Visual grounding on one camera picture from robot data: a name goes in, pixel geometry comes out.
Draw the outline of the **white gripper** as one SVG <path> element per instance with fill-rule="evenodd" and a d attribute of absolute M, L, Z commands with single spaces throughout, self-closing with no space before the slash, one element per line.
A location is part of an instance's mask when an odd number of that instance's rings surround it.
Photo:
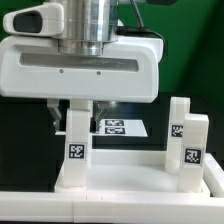
<path fill-rule="evenodd" d="M 60 130 L 58 99 L 93 100 L 94 132 L 109 110 L 107 101 L 151 102 L 158 95 L 163 41 L 120 37 L 101 56 L 58 52 L 51 38 L 11 36 L 0 42 L 0 95 L 53 98 L 47 108 Z"/>

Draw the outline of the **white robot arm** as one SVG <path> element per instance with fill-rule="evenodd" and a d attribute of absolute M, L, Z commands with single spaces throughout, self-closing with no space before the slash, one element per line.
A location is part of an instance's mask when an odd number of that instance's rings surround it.
<path fill-rule="evenodd" d="M 88 100 L 98 132 L 110 103 L 150 103 L 158 95 L 164 38 L 142 24 L 127 27 L 118 6 L 135 0 L 48 0 L 3 17 L 0 95 L 45 98 L 56 120 L 59 100 Z"/>

